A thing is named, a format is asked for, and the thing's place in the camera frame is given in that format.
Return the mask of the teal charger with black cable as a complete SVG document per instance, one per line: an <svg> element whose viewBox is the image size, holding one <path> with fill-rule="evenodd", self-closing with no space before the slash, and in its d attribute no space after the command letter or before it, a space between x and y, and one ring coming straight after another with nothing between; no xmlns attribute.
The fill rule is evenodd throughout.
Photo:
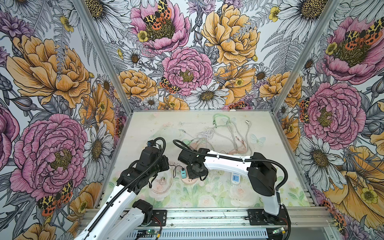
<svg viewBox="0 0 384 240"><path fill-rule="evenodd" d="M182 179L186 179L187 178L187 172L184 168L181 169L181 177Z"/></svg>

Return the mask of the green charger adapter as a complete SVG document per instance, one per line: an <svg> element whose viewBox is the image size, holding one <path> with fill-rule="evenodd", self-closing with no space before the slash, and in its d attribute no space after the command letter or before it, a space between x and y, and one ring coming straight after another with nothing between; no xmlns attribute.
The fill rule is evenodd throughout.
<svg viewBox="0 0 384 240"><path fill-rule="evenodd" d="M191 144L192 141L190 141L190 140L183 140L183 142L184 142L186 145L189 146L189 145Z"/></svg>

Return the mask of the round pink power socket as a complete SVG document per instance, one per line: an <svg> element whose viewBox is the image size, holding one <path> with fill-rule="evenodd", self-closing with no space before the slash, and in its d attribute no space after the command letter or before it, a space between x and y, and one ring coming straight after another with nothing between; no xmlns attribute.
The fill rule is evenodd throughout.
<svg viewBox="0 0 384 240"><path fill-rule="evenodd" d="M196 184L197 181L198 181L198 179L190 179L189 177L182 179L182 182L185 185L194 185L194 184Z"/></svg>

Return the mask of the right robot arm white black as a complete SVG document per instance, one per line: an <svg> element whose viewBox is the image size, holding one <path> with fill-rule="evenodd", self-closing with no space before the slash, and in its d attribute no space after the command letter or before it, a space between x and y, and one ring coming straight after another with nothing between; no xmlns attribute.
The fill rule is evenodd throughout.
<svg viewBox="0 0 384 240"><path fill-rule="evenodd" d="M193 150L180 140L173 140L173 144L182 151L179 162L186 165L190 179L204 181L209 171L225 171L247 177L253 190L263 201L261 219L268 225L278 223L283 204L280 198L280 188L288 181L286 168L273 160L269 160L261 153L252 156L232 156L200 148Z"/></svg>

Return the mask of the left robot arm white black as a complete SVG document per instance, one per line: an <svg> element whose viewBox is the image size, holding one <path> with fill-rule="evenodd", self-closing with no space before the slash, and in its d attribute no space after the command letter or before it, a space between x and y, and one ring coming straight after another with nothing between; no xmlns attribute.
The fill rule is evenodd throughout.
<svg viewBox="0 0 384 240"><path fill-rule="evenodd" d="M136 227L151 220L153 206L142 200L133 204L123 218L120 216L142 188L150 187L158 173L170 169L165 149L164 138L148 141L140 158L121 173L108 200L76 240L123 240Z"/></svg>

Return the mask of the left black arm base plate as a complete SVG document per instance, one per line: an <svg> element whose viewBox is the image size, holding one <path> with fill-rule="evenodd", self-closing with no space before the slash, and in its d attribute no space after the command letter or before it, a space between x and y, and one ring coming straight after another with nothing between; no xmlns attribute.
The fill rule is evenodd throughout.
<svg viewBox="0 0 384 240"><path fill-rule="evenodd" d="M165 227L167 222L167 210L151 210L145 213L142 227Z"/></svg>

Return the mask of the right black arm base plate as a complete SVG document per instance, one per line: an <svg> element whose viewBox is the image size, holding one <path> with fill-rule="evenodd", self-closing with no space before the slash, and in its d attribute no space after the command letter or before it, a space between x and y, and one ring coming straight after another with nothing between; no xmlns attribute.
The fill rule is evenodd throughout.
<svg viewBox="0 0 384 240"><path fill-rule="evenodd" d="M245 220L248 220L251 226L286 226L290 220L287 211L280 209L277 216L266 213L263 209L248 209Z"/></svg>

